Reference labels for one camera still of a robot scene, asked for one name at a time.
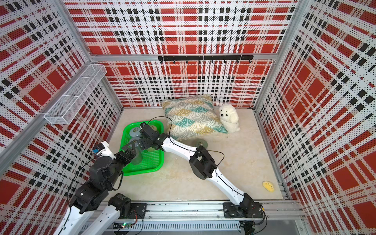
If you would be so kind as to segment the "grey-green tea canister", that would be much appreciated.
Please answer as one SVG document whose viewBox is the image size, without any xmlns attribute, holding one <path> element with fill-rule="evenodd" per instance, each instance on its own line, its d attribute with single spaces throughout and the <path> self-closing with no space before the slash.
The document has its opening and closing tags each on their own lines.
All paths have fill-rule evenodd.
<svg viewBox="0 0 376 235">
<path fill-rule="evenodd" d="M 208 148 L 208 142 L 206 141 L 206 140 L 204 140 L 204 139 L 196 139 L 195 141 L 194 141 L 194 145 L 195 145 L 195 147 L 196 148 L 199 148 L 199 147 L 203 147 L 203 148 L 205 148 L 205 149 L 207 149 Z"/>
<path fill-rule="evenodd" d="M 133 165 L 138 165 L 143 160 L 142 157 L 142 151 L 140 151 L 138 148 L 136 148 L 136 157 L 131 161 Z"/>
</svg>

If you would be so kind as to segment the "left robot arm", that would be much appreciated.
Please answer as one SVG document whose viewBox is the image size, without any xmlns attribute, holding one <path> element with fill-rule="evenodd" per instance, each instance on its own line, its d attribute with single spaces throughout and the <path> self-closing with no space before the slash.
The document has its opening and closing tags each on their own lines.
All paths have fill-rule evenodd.
<svg viewBox="0 0 376 235">
<path fill-rule="evenodd" d="M 146 204 L 132 204 L 130 198 L 118 193 L 108 201 L 97 219 L 88 228 L 83 228 L 109 192 L 117 190 L 115 183 L 122 182 L 123 168 L 138 157 L 140 152 L 134 142 L 130 142 L 114 154 L 107 142 L 101 142 L 94 146 L 93 153 L 97 159 L 90 167 L 90 178 L 76 190 L 55 231 L 56 235 L 102 235 L 110 225 L 114 225 L 117 231 L 135 225 L 117 223 L 119 218 L 144 221 Z"/>
</svg>

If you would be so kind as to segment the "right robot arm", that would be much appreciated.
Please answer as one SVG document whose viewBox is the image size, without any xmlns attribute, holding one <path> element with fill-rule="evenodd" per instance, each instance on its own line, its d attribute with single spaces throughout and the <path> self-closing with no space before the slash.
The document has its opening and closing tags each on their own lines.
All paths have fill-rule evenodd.
<svg viewBox="0 0 376 235">
<path fill-rule="evenodd" d="M 214 158 L 203 146 L 192 147 L 172 139 L 166 133 L 159 133 L 152 129 L 146 122 L 142 122 L 141 139 L 138 140 L 140 149 L 154 148 L 164 152 L 175 154 L 188 161 L 196 177 L 201 180 L 209 180 L 220 189 L 237 206 L 237 212 L 241 217 L 253 217 L 253 209 L 256 203 L 250 195 L 238 189 L 218 169 Z"/>
</svg>

